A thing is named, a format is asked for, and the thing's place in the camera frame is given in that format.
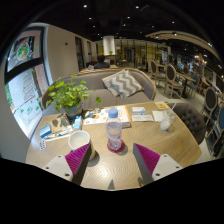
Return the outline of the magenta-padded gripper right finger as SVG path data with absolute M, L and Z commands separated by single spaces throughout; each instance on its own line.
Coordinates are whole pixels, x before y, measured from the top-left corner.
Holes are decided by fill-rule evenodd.
M 168 154 L 159 155 L 137 143 L 133 144 L 133 154 L 145 185 L 182 169 Z

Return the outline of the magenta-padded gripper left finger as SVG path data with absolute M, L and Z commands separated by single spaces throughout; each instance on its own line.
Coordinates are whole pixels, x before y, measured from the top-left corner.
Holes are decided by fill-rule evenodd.
M 91 155 L 91 146 L 86 144 L 68 155 L 57 155 L 43 169 L 76 185 L 80 185 Z

